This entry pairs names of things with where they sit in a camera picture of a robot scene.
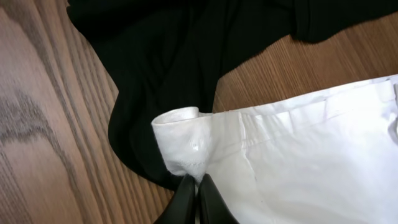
black garment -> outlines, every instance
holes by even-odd
[[[110,144],[125,165],[168,189],[150,122],[197,106],[211,112],[218,79],[281,37],[325,40],[398,10],[398,0],[69,0],[68,15],[119,89]]]

black fabric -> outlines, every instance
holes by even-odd
[[[397,0],[69,0],[119,95],[109,142],[125,165],[168,189],[150,122],[197,106],[211,112],[219,77],[291,34],[319,42],[398,10]]]
[[[196,209],[195,179],[186,175],[154,224],[193,224]]]

clothing fold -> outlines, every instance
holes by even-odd
[[[150,122],[177,108],[209,113],[217,81],[283,36],[325,40],[398,10],[391,0],[69,0],[119,94],[109,143],[139,175],[175,190]]]
[[[398,75],[152,121],[166,168],[210,174],[240,223],[397,223]]]

white fabric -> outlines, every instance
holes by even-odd
[[[398,75],[152,122],[168,170],[207,172],[242,223],[398,223]]]

wooden floor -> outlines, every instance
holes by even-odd
[[[0,223],[152,223],[172,196],[107,139],[118,91],[66,0],[0,0]],[[398,73],[398,14],[316,45],[285,37],[218,83],[214,111]]]

